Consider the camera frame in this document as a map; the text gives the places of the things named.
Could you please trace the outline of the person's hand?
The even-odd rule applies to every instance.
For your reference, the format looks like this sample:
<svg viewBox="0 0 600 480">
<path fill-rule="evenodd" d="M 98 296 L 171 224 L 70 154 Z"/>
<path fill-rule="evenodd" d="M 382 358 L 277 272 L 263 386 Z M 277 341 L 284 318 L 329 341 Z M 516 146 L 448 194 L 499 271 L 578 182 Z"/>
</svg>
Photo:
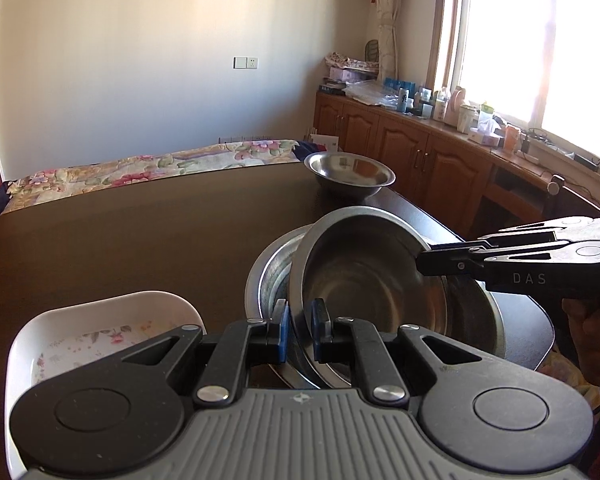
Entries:
<svg viewBox="0 0 600 480">
<path fill-rule="evenodd" d="M 600 307 L 591 312 L 580 300 L 562 300 L 576 347 L 580 370 L 592 385 L 600 387 Z"/>
</svg>

